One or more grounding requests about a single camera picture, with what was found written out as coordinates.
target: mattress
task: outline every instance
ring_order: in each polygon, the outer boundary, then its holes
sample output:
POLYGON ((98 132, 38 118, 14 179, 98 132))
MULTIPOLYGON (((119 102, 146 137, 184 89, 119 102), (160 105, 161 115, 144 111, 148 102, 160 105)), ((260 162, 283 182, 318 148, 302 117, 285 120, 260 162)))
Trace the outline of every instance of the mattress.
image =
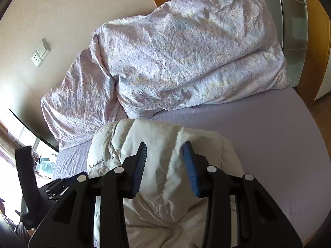
MULTIPOLYGON (((151 120, 217 131, 232 141, 244 171, 270 193, 302 241, 329 213, 330 159, 315 121, 292 88, 226 104, 162 111, 151 120)), ((60 151, 54 177, 86 170, 89 146, 87 142, 60 151)))

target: black plastic bracket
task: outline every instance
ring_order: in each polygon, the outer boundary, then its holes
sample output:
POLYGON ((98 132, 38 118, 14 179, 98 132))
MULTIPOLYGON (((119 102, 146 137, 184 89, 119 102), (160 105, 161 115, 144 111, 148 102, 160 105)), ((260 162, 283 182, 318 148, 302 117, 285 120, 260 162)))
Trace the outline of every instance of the black plastic bracket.
POLYGON ((21 220, 28 229, 36 227, 29 248, 93 247, 97 196, 101 196, 100 246, 108 247, 111 242, 113 247, 129 248, 123 197, 134 198, 139 191, 146 158, 147 147, 141 143, 136 155, 127 157, 122 166, 104 176, 89 179, 86 172, 81 172, 38 189, 31 147, 17 150, 16 163, 26 206, 21 220))
POLYGON ((183 156, 193 192, 209 197, 203 248, 231 246, 230 195, 236 196, 238 248, 301 248, 302 243, 268 192, 251 174, 226 175, 194 153, 190 142, 183 156))

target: beige wall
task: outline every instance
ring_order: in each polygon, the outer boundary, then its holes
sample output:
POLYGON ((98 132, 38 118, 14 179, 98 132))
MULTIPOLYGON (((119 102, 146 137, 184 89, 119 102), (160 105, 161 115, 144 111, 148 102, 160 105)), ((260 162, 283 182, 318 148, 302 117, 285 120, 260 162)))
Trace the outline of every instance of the beige wall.
POLYGON ((11 108, 38 136, 50 138, 40 99, 61 83, 92 32, 155 8, 153 0, 13 0, 0 21, 0 120, 6 123, 11 108), (51 52, 37 68, 30 57, 43 38, 51 52))
POLYGON ((317 93, 316 99, 331 91, 331 55, 329 56, 328 66, 325 71, 322 85, 317 93))

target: blue gripper pad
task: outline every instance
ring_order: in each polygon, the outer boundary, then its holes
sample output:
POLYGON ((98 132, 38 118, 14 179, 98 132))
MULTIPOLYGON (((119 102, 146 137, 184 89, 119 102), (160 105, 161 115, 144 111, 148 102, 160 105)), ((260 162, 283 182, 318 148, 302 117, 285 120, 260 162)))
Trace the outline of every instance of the blue gripper pad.
POLYGON ((192 145, 189 141, 187 141, 183 145, 183 156, 186 165, 186 170, 188 177, 190 179, 191 188, 194 194, 199 197, 200 195, 200 188, 199 188, 199 177, 198 171, 195 165, 195 153, 193 151, 192 145))
POLYGON ((144 173, 147 158, 147 146, 145 143, 140 144, 137 155, 139 158, 132 179, 132 193, 134 196, 139 192, 141 179, 144 173))

